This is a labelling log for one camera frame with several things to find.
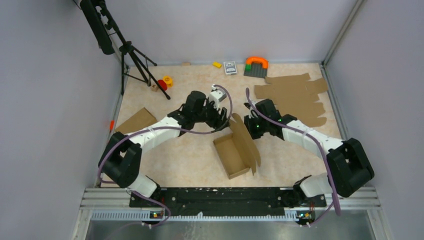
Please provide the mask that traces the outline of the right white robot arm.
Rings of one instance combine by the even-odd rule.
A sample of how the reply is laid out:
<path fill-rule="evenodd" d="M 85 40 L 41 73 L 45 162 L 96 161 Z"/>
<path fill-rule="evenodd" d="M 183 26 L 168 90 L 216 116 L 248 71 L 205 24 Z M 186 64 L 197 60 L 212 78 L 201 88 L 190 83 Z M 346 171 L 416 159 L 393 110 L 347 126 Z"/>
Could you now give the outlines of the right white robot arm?
<path fill-rule="evenodd" d="M 336 193 L 348 198 L 375 177 L 374 169 L 361 144 L 355 138 L 330 137 L 307 126 L 293 115 L 281 115 L 271 99 L 244 105 L 250 114 L 244 116 L 252 139 L 268 133 L 296 144 L 323 160 L 325 173 L 308 175 L 293 185 L 293 200 L 307 206 L 314 197 Z"/>

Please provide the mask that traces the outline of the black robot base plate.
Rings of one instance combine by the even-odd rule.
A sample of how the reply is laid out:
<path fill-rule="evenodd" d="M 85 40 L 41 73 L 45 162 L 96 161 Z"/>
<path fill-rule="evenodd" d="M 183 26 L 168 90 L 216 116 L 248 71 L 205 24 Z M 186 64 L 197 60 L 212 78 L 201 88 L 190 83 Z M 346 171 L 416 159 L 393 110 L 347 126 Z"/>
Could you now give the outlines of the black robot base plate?
<path fill-rule="evenodd" d="M 285 209 L 326 207 L 324 195 L 301 196 L 291 187 L 168 187 L 151 198 L 167 206 L 171 216 L 283 216 Z"/>

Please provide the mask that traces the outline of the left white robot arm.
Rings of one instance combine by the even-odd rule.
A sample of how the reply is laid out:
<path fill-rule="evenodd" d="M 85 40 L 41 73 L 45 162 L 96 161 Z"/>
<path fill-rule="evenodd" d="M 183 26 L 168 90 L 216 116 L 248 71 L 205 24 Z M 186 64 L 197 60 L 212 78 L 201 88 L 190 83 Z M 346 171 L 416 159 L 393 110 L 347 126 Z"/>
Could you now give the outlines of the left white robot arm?
<path fill-rule="evenodd" d="M 227 128 L 232 110 L 220 104 L 230 98 L 229 92 L 219 85 L 214 85 L 209 95 L 194 90 L 185 103 L 160 121 L 127 134 L 115 132 L 99 160 L 97 174 L 105 174 L 111 183 L 138 193 L 147 206 L 156 206 L 161 198 L 160 186 L 140 172 L 142 155 L 185 133 L 194 134 L 197 123 L 207 124 L 213 132 Z"/>

